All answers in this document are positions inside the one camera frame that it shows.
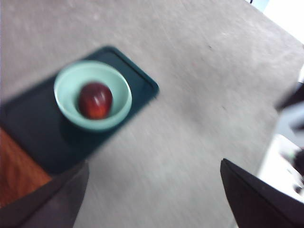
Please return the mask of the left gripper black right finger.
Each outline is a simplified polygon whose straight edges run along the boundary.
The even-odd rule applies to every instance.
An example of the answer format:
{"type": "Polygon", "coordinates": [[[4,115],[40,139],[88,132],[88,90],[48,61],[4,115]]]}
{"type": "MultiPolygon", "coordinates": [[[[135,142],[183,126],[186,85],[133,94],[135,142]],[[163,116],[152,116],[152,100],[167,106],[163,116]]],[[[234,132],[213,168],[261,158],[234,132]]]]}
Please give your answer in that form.
{"type": "Polygon", "coordinates": [[[220,163],[224,191],[239,228],[302,228],[304,204],[227,159],[220,163]]]}

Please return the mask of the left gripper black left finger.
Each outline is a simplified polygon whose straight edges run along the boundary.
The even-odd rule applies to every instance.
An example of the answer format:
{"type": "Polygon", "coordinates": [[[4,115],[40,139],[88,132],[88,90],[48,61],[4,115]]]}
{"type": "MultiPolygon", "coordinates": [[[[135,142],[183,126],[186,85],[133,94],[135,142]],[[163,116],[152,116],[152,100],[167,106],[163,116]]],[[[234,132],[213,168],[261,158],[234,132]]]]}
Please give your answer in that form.
{"type": "Polygon", "coordinates": [[[49,183],[0,210],[2,228],[72,228],[89,178],[87,162],[55,176],[49,183]]]}

